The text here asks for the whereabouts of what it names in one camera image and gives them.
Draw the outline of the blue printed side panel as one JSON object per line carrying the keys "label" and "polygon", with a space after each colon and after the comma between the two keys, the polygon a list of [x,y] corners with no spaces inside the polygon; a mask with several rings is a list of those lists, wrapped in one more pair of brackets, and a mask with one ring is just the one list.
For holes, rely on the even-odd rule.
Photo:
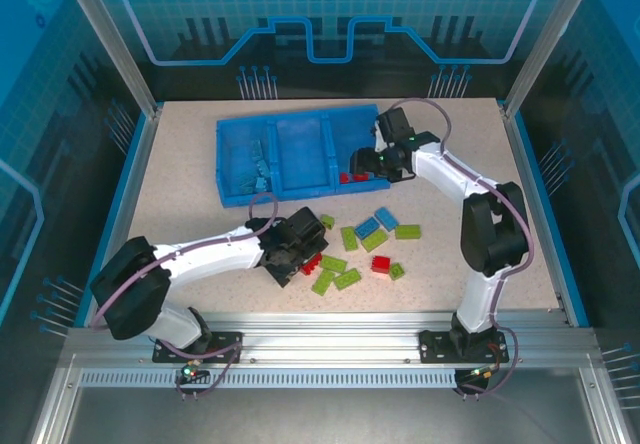
{"label": "blue printed side panel", "polygon": [[640,360],[640,0],[581,0],[520,113],[578,321]]}
{"label": "blue printed side panel", "polygon": [[77,0],[0,0],[0,330],[74,221],[109,209],[141,112]]}

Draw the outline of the aluminium frame post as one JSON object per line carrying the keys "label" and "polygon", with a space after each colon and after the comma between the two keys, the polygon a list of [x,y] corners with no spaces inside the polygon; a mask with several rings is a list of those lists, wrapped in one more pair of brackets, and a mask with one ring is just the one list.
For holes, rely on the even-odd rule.
{"label": "aluminium frame post", "polygon": [[156,100],[103,0],[76,1],[142,113],[146,118],[155,118]]}
{"label": "aluminium frame post", "polygon": [[519,111],[581,1],[557,0],[503,104],[506,117]]}

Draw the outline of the grey metal panel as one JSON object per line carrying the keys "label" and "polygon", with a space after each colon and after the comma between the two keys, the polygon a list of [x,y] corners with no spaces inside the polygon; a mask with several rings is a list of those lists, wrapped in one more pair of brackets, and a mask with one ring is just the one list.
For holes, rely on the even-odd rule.
{"label": "grey metal panel", "polygon": [[442,390],[89,389],[65,444],[595,444],[581,399]]}

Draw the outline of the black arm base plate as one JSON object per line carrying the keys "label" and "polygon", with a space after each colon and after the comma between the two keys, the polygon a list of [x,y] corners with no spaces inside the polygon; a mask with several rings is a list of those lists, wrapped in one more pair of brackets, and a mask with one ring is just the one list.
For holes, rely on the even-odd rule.
{"label": "black arm base plate", "polygon": [[[234,357],[236,349],[233,345],[242,345],[243,338],[244,334],[241,332],[214,332],[204,351],[196,351],[190,347],[185,350],[185,353],[198,355],[198,360],[206,364],[238,363],[240,355]],[[169,350],[160,340],[154,342],[151,359],[156,364],[178,364],[189,361],[189,358]]]}
{"label": "black arm base plate", "polygon": [[495,328],[481,333],[467,333],[464,329],[424,330],[418,341],[423,364],[491,363],[496,357],[501,363],[510,361],[505,336]]}

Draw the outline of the aluminium side rail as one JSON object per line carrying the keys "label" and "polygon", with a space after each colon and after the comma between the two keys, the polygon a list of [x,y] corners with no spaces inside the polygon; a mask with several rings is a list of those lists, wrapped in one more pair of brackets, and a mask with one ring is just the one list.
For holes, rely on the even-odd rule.
{"label": "aluminium side rail", "polygon": [[153,118],[142,115],[136,126],[75,317],[75,328],[86,327],[94,313],[89,284],[128,238],[161,112],[159,108]]}
{"label": "aluminium side rail", "polygon": [[504,100],[497,103],[557,300],[569,325],[587,328],[590,322],[526,126],[519,112],[507,114]]}

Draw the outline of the aluminium frame rail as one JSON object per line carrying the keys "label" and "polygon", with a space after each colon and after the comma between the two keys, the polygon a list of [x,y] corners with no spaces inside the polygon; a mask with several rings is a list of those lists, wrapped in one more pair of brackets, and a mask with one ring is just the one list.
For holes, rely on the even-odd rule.
{"label": "aluminium frame rail", "polygon": [[[214,331],[242,333],[245,368],[416,368],[419,332],[448,330],[451,314],[208,313],[205,318]],[[516,334],[508,345],[520,369],[603,364],[594,331],[569,326],[560,310],[502,311],[498,321]],[[115,341],[106,332],[75,328],[58,365],[149,368],[152,348],[145,337]]]}

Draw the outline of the blue printed gear panel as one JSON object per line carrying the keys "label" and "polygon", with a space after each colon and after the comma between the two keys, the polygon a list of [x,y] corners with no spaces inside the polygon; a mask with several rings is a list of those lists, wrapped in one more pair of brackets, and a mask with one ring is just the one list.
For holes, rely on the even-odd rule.
{"label": "blue printed gear panel", "polygon": [[160,101],[502,98],[556,0],[103,0]]}

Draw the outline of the small connector board with LED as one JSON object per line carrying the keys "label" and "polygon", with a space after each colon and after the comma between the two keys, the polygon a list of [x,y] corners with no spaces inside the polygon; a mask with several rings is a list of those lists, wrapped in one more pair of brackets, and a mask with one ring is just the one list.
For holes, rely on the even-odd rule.
{"label": "small connector board with LED", "polygon": [[455,372],[455,381],[459,386],[474,385],[476,382],[488,381],[500,370],[499,364],[487,364],[474,369],[461,369]]}
{"label": "small connector board with LED", "polygon": [[176,375],[176,383],[179,386],[201,384],[204,382],[209,372],[201,370],[202,362],[200,360],[188,361]]}

